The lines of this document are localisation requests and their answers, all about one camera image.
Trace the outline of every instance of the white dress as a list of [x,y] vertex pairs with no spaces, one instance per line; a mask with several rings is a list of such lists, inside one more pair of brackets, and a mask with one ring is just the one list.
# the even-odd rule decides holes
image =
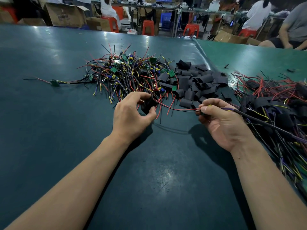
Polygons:
[[110,0],[110,3],[109,4],[106,4],[104,2],[104,0],[100,0],[101,2],[101,15],[104,16],[104,17],[114,17],[117,21],[117,26],[118,26],[118,29],[121,29],[121,24],[120,24],[120,21],[119,21],[119,16],[118,14],[116,13],[116,11],[112,8],[112,5],[111,5],[111,0]]
[[242,29],[258,30],[263,21],[269,16],[272,4],[269,2],[267,7],[263,8],[263,0],[256,2],[247,13],[249,18],[244,24]]

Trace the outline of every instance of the pile of wires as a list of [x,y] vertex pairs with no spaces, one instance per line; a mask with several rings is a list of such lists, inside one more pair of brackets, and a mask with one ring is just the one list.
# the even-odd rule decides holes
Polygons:
[[307,199],[307,86],[282,74],[281,80],[234,72],[240,114],[267,147],[282,174]]

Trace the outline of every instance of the workbench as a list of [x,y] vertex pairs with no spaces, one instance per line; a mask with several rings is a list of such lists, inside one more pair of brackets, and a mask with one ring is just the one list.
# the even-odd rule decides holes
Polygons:
[[[113,105],[94,85],[52,87],[41,81],[78,80],[80,67],[132,43],[128,52],[205,63],[248,74],[264,57],[303,68],[305,52],[58,27],[0,25],[0,229],[6,227],[85,159],[112,131]],[[269,73],[270,61],[257,64]],[[220,148],[193,113],[156,120],[125,153],[102,193],[87,229],[253,229],[231,155]]]

